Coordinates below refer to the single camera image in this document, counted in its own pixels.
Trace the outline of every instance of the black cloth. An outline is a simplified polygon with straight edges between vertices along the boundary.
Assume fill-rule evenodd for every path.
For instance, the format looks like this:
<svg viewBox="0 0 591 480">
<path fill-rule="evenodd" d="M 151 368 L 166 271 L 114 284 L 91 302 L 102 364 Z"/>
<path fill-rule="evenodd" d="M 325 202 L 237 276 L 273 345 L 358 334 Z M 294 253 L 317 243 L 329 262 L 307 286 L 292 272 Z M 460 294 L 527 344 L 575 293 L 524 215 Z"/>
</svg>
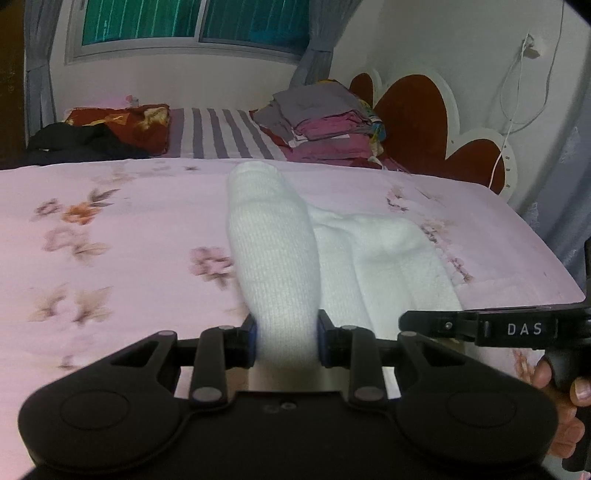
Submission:
<svg viewBox="0 0 591 480">
<path fill-rule="evenodd" d="M 74 127 L 57 123 L 47 125 L 29 139 L 24 162 L 44 166 L 149 157 L 145 150 L 123 143 L 105 124 Z"/>
</svg>

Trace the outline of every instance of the white wall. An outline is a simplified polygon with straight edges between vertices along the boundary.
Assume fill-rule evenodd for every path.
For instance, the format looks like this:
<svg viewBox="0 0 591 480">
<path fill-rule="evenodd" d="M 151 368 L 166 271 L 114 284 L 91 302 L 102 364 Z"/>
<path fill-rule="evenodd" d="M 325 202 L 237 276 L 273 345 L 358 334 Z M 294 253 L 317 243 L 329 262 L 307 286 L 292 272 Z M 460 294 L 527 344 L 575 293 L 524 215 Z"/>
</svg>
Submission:
<svg viewBox="0 0 591 480">
<path fill-rule="evenodd" d="M 383 1 L 365 0 L 352 18 L 335 51 L 332 74 L 337 79 L 347 79 L 365 64 Z M 202 54 L 139 54 L 65 65 L 71 8 L 72 0 L 64 0 L 51 52 L 59 119 L 66 109 L 130 94 L 142 103 L 167 103 L 173 108 L 259 108 L 289 86 L 296 69 L 295 64 L 278 61 Z"/>
<path fill-rule="evenodd" d="M 517 120 L 528 119 L 544 101 L 545 83 L 560 27 L 560 0 L 388 0 L 379 15 L 370 54 L 383 80 L 406 62 L 425 64 L 448 82 L 462 132 L 476 127 L 502 130 L 498 93 L 528 29 L 542 36 L 546 54 L 525 59 Z M 517 209 L 535 193 L 564 141 L 581 85 L 588 80 L 589 26 L 567 5 L 550 98 L 530 127 L 510 137 L 519 181 L 509 204 Z M 506 97 L 515 108 L 517 77 Z"/>
</svg>

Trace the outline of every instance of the striped bed sheet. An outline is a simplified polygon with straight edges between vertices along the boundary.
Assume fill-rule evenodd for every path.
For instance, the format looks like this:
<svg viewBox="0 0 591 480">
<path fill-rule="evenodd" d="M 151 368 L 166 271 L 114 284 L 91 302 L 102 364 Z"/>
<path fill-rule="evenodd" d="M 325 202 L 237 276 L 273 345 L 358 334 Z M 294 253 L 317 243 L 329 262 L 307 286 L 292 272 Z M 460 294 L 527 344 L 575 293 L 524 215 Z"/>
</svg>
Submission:
<svg viewBox="0 0 591 480">
<path fill-rule="evenodd" d="M 162 158 L 286 160 L 245 110 L 177 108 L 170 116 L 170 146 Z"/>
</svg>

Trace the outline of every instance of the curtain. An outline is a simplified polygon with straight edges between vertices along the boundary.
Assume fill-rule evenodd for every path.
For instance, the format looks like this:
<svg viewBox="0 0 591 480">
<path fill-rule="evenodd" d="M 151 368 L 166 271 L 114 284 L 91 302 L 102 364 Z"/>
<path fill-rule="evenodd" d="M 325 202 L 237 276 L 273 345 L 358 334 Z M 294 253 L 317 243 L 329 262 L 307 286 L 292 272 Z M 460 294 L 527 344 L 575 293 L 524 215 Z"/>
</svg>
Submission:
<svg viewBox="0 0 591 480">
<path fill-rule="evenodd" d="M 55 123 L 49 58 L 60 16 L 61 0 L 26 0 L 24 29 L 27 73 L 25 116 L 30 137 L 42 127 Z"/>
<path fill-rule="evenodd" d="M 584 242 L 591 237 L 591 86 L 558 162 L 522 216 L 584 291 Z"/>
<path fill-rule="evenodd" d="M 333 50 L 362 0 L 310 0 L 310 44 L 290 87 L 327 79 Z"/>
</svg>

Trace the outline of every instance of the folded white fabric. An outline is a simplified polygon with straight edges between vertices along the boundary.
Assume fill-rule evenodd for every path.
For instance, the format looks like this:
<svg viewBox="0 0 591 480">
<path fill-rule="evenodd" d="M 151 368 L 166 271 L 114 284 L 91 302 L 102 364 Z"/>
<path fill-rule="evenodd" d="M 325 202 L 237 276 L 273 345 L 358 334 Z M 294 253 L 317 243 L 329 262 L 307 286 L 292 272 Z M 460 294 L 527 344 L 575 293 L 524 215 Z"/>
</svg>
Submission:
<svg viewBox="0 0 591 480">
<path fill-rule="evenodd" d="M 307 205 L 271 165 L 248 162 L 229 176 L 228 234 L 258 351 L 252 390 L 332 390 L 320 367 L 318 309 L 336 326 L 395 339 L 407 310 L 459 310 L 431 243 L 404 218 L 339 215 Z M 392 369 L 388 395 L 399 396 Z"/>
</svg>

